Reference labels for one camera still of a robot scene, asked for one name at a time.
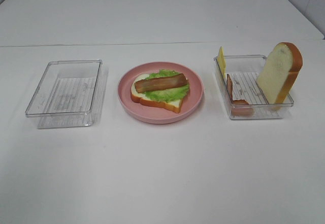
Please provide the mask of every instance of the green lettuce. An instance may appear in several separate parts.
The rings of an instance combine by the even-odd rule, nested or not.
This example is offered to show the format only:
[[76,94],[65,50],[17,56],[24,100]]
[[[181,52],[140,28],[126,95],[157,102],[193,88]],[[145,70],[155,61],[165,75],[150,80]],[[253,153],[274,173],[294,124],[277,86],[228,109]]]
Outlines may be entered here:
[[[161,78],[161,77],[172,77],[179,74],[176,71],[161,69],[158,73],[151,73],[146,79],[151,78]],[[175,100],[180,100],[184,98],[189,91],[189,84],[178,87],[178,88],[168,88],[165,90],[155,90],[155,91],[146,91],[144,94],[146,97],[150,98],[153,101],[164,101],[171,102]]]

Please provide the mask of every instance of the cheese slice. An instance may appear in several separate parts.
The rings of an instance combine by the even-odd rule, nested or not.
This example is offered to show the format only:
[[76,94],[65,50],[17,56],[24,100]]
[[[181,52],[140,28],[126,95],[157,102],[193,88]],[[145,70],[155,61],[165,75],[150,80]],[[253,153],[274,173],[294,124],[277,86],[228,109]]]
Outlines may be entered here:
[[217,56],[217,62],[219,64],[223,79],[225,79],[225,59],[223,56],[223,47],[222,46],[220,46],[220,49],[219,49],[219,53]]

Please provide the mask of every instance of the bacon strip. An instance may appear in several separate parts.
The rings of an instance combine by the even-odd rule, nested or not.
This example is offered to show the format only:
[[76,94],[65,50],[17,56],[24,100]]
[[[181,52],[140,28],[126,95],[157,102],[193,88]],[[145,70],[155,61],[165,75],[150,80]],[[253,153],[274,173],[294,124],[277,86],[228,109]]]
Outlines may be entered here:
[[187,80],[185,75],[180,73],[172,77],[142,79],[135,82],[134,85],[138,93],[143,93],[145,91],[181,87],[187,85]]

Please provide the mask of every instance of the plastic tray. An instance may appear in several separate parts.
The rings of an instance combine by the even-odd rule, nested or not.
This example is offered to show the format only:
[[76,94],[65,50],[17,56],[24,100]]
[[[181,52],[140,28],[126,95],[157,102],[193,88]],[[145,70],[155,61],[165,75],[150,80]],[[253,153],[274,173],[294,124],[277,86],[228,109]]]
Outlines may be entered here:
[[38,129],[93,125],[101,116],[106,81],[101,60],[50,62],[25,116]]
[[262,71],[266,57],[264,55],[229,55],[226,61],[226,75],[233,82],[233,100],[245,100],[248,105],[237,105],[231,100],[227,90],[226,76],[221,74],[217,57],[216,78],[224,105],[230,119],[276,119],[283,118],[288,109],[294,105],[290,94],[282,104],[269,104],[256,83]]

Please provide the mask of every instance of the white table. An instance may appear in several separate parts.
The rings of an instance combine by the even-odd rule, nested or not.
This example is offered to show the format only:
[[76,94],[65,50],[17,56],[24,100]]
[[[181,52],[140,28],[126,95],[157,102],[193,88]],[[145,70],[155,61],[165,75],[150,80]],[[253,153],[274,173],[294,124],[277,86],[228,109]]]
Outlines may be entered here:
[[[226,55],[274,42],[0,48],[1,223],[322,223],[325,219],[324,41],[293,41],[304,65],[284,119],[232,121],[213,76]],[[24,110],[47,62],[101,58],[102,119],[38,130]],[[121,76],[151,61],[196,71],[204,100],[190,117],[153,125],[130,117]]]
[[322,39],[287,0],[6,0],[0,46]]

